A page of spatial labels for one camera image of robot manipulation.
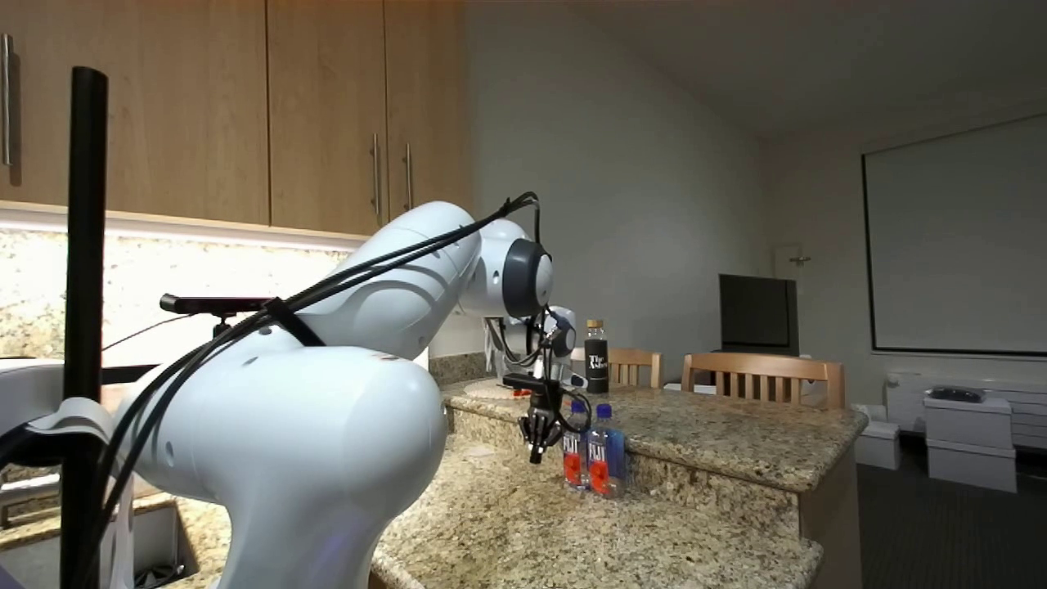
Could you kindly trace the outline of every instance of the wooden chair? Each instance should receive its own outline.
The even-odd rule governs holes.
[[[661,390],[661,355],[613,347],[609,351],[613,390]]]
[[[720,395],[758,401],[758,402],[808,402],[845,409],[845,371],[841,364],[764,358],[764,355],[686,355],[684,390],[694,390],[696,378],[709,378]]]

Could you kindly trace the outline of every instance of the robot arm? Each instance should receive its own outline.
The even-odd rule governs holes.
[[[408,211],[264,320],[150,372],[114,435],[120,474],[228,510],[221,589],[365,586],[383,527],[442,459],[439,385],[408,358],[456,306],[535,324],[545,372],[520,378],[532,390],[520,421],[535,462],[559,440],[552,368],[573,320],[545,306],[551,280],[551,255],[508,219],[473,232],[453,203]]]

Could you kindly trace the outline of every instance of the ceiling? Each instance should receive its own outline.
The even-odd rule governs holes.
[[[752,135],[935,95],[1047,90],[1047,0],[577,0]]]

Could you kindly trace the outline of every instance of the cabinet door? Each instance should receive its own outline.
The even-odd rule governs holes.
[[[383,0],[272,0],[272,224],[372,232],[386,193]]]
[[[0,34],[11,38],[0,150],[13,150],[0,164],[0,200],[64,203],[69,46],[51,34],[62,21],[56,0],[0,0]]]
[[[108,75],[108,211],[269,224],[264,11],[64,0],[74,63]]]
[[[466,22],[459,0],[386,0],[388,216],[468,208]]]

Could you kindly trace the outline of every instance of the metal pole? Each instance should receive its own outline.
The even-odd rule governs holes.
[[[104,107],[108,79],[73,68],[64,401],[101,401]],[[82,441],[62,459],[62,589],[99,589],[101,450]]]

